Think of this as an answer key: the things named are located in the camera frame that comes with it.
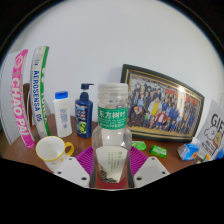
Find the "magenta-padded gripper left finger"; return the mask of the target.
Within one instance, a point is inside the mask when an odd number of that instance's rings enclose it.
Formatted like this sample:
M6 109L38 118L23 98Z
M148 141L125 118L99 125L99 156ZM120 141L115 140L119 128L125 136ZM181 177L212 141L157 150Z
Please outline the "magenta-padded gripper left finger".
M93 188L96 175L92 148L85 149L76 157L69 157L55 172L55 175L81 187Z

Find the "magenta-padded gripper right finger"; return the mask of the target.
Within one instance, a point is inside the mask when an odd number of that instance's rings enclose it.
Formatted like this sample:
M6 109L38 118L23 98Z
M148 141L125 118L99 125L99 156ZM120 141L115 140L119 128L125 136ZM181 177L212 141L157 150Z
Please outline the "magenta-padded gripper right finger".
M156 157L147 157L135 147L130 151L129 167L129 181L133 188L143 187L169 175L168 170Z

